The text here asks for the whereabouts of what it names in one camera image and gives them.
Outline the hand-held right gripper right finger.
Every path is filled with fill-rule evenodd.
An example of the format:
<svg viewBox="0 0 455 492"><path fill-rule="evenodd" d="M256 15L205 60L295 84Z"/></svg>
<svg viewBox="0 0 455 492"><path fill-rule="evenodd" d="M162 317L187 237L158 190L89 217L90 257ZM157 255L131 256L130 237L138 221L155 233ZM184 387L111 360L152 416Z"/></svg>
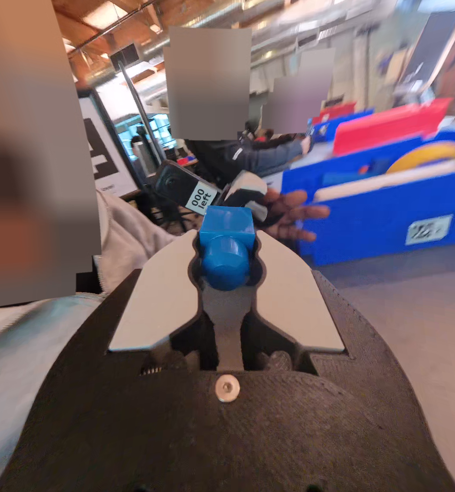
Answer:
<svg viewBox="0 0 455 492"><path fill-rule="evenodd" d="M263 231L256 233L262 276L254 311L263 322L303 348L343 352L345 346L311 267Z"/></svg>

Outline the black overhead pole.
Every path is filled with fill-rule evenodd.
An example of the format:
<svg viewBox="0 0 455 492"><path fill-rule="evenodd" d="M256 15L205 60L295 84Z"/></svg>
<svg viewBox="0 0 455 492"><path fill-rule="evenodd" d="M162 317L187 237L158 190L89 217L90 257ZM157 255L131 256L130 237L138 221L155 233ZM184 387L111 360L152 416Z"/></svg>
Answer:
<svg viewBox="0 0 455 492"><path fill-rule="evenodd" d="M144 106L140 100L138 92L135 89L135 86L132 83L131 78L127 74L125 65L123 64L123 62L121 60L118 61L118 65L119 65L121 73L123 74L123 76L125 78L126 85L128 86L128 89L130 90L130 92L132 94L133 100L135 101L138 112L139 112L141 119L143 121L143 124L145 126L146 133L150 137L151 147L152 147L154 154L155 154L155 157L156 157L157 167L159 167L163 163L163 161L166 159L163 148L161 147L161 145L158 143L157 139L155 138L154 132L153 132L153 130L150 126L150 123L149 123L147 112L146 112L146 110L145 110L145 108L144 108Z"/></svg>

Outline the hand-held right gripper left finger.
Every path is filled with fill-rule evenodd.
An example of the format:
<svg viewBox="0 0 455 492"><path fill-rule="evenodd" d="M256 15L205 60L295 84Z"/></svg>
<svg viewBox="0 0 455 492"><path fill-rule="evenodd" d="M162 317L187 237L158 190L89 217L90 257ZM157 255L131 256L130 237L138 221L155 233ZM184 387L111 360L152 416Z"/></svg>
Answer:
<svg viewBox="0 0 455 492"><path fill-rule="evenodd" d="M197 256L190 230L144 265L109 344L109 351L154 349L199 314L199 290L190 278Z"/></svg>

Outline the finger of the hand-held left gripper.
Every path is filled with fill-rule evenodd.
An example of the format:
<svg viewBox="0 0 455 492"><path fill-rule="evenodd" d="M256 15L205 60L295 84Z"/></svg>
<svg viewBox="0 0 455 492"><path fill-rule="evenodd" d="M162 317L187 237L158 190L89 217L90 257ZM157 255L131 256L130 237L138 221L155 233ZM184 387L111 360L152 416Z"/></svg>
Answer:
<svg viewBox="0 0 455 492"><path fill-rule="evenodd" d="M267 183L263 179L251 172L242 171L229 185L225 203L248 204L253 201L263 204L267 191Z"/></svg>

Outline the red plastic bin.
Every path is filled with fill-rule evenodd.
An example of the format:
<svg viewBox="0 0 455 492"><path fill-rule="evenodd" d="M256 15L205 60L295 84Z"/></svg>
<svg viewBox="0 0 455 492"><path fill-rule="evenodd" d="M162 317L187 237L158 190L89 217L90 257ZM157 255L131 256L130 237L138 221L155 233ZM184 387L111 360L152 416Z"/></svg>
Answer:
<svg viewBox="0 0 455 492"><path fill-rule="evenodd" d="M356 104L357 103L355 101L349 101L342 104L328 106L321 110L320 116L323 117L325 115L329 115L329 118L331 119L340 116L346 116L349 114L354 114Z"/></svg>
<svg viewBox="0 0 455 492"><path fill-rule="evenodd" d="M341 123L335 132L333 157L341 157L415 137L434 136L452 97L409 104Z"/></svg>

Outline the blue cube with round knob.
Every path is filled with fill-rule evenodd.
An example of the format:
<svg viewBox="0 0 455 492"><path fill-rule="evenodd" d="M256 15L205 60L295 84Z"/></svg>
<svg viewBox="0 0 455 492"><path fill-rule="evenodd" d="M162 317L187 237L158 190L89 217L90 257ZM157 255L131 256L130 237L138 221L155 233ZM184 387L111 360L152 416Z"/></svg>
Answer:
<svg viewBox="0 0 455 492"><path fill-rule="evenodd" d="M200 231L202 273L219 291L243 286L255 245L252 212L243 207L208 206Z"/></svg>

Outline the yellow tape roll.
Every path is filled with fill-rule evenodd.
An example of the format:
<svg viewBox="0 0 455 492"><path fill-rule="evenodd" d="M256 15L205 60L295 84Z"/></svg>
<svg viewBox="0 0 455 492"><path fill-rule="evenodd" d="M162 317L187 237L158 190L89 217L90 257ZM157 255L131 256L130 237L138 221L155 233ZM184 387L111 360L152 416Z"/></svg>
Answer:
<svg viewBox="0 0 455 492"><path fill-rule="evenodd" d="M390 166L386 174L408 171L451 160L455 160L455 141L434 141L406 153Z"/></svg>

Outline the person's left hand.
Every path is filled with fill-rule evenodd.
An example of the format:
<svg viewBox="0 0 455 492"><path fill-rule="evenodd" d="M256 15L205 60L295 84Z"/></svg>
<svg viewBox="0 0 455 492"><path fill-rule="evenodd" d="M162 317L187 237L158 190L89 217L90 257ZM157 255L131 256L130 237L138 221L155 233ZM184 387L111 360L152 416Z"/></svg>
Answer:
<svg viewBox="0 0 455 492"><path fill-rule="evenodd" d="M264 197L264 204L269 208L267 219L275 218L276 221L270 226L264 222L261 230L279 241L314 242L316 234L301 229L297 223L328 218L330 209L324 205L307 205L307 198L307 193L303 190L282 195L275 189L268 188Z"/></svg>

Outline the blue plastic bin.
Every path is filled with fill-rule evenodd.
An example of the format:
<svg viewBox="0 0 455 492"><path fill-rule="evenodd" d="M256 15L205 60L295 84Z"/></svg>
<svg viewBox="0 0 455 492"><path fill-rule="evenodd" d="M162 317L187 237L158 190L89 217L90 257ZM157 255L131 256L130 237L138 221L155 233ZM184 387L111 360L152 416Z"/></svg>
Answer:
<svg viewBox="0 0 455 492"><path fill-rule="evenodd" d="M284 171L281 192L304 190L310 203L326 174L391 164L420 144L446 141L455 142L455 122L430 140L415 137ZM455 172L322 202L329 218L303 224L317 240L299 243L299 254L317 266L455 244Z"/></svg>

